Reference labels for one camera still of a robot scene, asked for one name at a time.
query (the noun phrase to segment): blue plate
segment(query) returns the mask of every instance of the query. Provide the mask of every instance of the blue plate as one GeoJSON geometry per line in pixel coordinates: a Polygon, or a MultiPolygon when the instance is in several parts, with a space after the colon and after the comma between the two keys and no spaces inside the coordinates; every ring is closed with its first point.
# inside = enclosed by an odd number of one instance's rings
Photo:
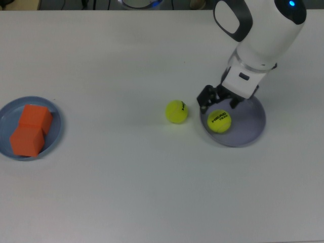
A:
{"type": "Polygon", "coordinates": [[[62,132],[62,116],[57,107],[47,99],[35,96],[22,97],[14,100],[0,110],[0,153],[16,160],[34,160],[47,154],[57,143],[62,132]],[[38,157],[14,155],[9,141],[10,136],[18,126],[24,106],[40,105],[49,109],[53,116],[48,134],[45,136],[45,145],[38,157]]]}
{"type": "Polygon", "coordinates": [[[200,121],[216,142],[229,147],[248,146],[260,137],[265,128],[265,111],[255,96],[240,102],[235,109],[231,108],[230,101],[223,100],[209,107],[205,114],[200,113],[200,121]],[[215,133],[207,124],[209,114],[218,109],[226,110],[232,118],[231,127],[225,133],[215,133]]]}

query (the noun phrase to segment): tennis ball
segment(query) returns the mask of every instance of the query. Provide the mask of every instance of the tennis ball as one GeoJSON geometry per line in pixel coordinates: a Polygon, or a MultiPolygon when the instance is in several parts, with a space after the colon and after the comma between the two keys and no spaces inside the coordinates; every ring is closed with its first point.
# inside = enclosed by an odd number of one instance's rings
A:
{"type": "Polygon", "coordinates": [[[166,107],[166,118],[176,124],[186,120],[188,116],[188,107],[181,100],[173,100],[166,107]]]}
{"type": "Polygon", "coordinates": [[[226,132],[232,123],[232,119],[225,110],[212,111],[207,119],[208,127],[215,133],[226,132]]]}

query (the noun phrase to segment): orange cube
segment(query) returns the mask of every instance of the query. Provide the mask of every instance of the orange cube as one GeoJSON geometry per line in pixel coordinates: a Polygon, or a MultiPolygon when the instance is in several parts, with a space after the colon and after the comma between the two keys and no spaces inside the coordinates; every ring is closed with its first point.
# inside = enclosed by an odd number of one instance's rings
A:
{"type": "Polygon", "coordinates": [[[47,107],[25,105],[19,119],[19,126],[41,128],[46,135],[51,127],[53,116],[47,107]]]}
{"type": "Polygon", "coordinates": [[[37,157],[45,144],[41,128],[18,127],[10,137],[15,155],[37,157]]]}

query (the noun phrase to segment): white robot body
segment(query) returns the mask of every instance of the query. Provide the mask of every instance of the white robot body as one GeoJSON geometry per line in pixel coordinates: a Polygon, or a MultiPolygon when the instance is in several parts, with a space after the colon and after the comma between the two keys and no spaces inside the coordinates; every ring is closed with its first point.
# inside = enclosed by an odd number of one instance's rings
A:
{"type": "Polygon", "coordinates": [[[227,76],[222,80],[223,87],[246,99],[255,93],[259,82],[276,65],[304,25],[302,18],[297,18],[300,15],[294,9],[297,7],[304,7],[301,0],[258,0],[251,1],[250,6],[237,0],[217,2],[214,9],[216,22],[233,39],[240,41],[229,59],[227,76]],[[294,16],[286,14],[290,8],[294,16]],[[252,16],[251,20],[248,19],[250,9],[254,9],[253,20],[252,16]],[[240,31],[244,21],[245,25],[250,24],[251,27],[240,31]]]}

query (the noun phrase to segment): table surface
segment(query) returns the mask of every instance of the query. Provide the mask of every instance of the table surface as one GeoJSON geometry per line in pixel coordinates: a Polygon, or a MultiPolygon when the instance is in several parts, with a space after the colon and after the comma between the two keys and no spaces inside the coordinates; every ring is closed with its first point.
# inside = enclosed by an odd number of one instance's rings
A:
{"type": "Polygon", "coordinates": [[[237,45],[211,11],[1,13],[0,107],[47,98],[65,129],[44,158],[0,156],[0,242],[323,240],[323,22],[262,81],[263,136],[228,148],[196,102],[237,45]]]}

